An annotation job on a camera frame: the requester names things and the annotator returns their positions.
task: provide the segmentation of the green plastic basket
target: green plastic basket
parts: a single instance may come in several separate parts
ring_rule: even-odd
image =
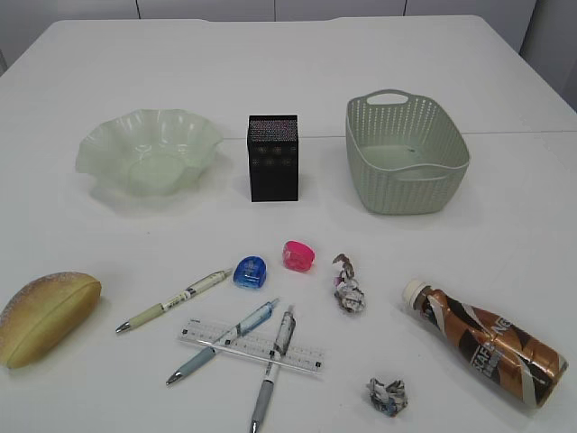
[[[407,100],[369,102],[381,95]],[[429,97],[391,89],[349,101],[346,150],[363,205],[389,215],[441,210],[459,188],[471,159],[441,106]]]

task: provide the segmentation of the blue pencil sharpener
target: blue pencil sharpener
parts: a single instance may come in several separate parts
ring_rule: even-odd
[[[249,289],[260,289],[267,278],[267,265],[261,257],[251,255],[238,263],[234,271],[234,284]]]

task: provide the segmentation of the bottle cap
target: bottle cap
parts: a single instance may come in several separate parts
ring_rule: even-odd
[[[403,290],[403,300],[410,309],[415,308],[415,300],[422,289],[426,287],[426,283],[421,280],[411,280],[407,287]]]

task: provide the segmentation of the basket handle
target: basket handle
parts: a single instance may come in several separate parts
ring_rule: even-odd
[[[420,169],[426,169],[426,168],[435,168],[435,169],[439,169],[439,170],[444,170],[446,171],[445,174],[441,174],[439,176],[433,176],[430,178],[419,178],[419,179],[407,179],[407,178],[403,178],[402,175],[404,173],[407,173],[409,171],[413,171],[413,170],[420,170]],[[442,169],[440,167],[436,167],[436,166],[431,166],[429,164],[422,164],[422,165],[417,165],[417,166],[413,166],[413,167],[406,167],[404,169],[400,169],[400,170],[395,170],[393,173],[391,173],[393,176],[395,176],[398,180],[402,180],[403,182],[428,182],[428,181],[432,181],[432,180],[445,180],[447,179],[449,176],[451,176],[451,174],[453,173],[452,170],[447,170],[447,169]]]
[[[373,104],[369,102],[369,99],[371,99],[372,97],[379,97],[381,95],[400,95],[402,97],[406,97],[407,100],[405,102],[391,103],[391,104]],[[408,101],[415,99],[415,95],[403,92],[402,90],[396,90],[394,88],[386,88],[384,90],[377,90],[376,92],[372,92],[368,95],[365,95],[364,97],[359,97],[359,99],[362,100],[368,106],[403,106]]]

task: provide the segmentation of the black box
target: black box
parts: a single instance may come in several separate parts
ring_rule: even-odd
[[[246,142],[252,201],[297,201],[297,116],[251,115]]]

